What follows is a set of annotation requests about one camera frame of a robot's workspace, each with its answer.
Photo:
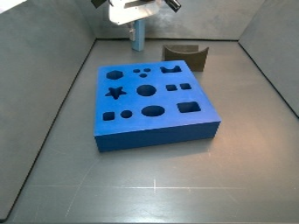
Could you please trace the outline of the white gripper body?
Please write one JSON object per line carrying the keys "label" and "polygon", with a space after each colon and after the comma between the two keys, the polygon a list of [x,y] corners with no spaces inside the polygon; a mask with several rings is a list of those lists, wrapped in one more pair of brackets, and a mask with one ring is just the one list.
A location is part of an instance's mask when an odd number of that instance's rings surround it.
{"label": "white gripper body", "polygon": [[162,0],[109,0],[109,18],[117,25],[151,17],[162,7]]}

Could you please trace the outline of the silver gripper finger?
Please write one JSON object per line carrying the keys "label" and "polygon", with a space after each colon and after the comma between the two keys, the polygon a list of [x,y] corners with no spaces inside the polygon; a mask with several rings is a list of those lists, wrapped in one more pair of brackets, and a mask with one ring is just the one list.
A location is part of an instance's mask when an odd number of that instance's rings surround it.
{"label": "silver gripper finger", "polygon": [[129,36],[130,36],[130,40],[135,41],[137,40],[137,29],[135,29],[135,23],[129,23],[127,24],[129,27]]}

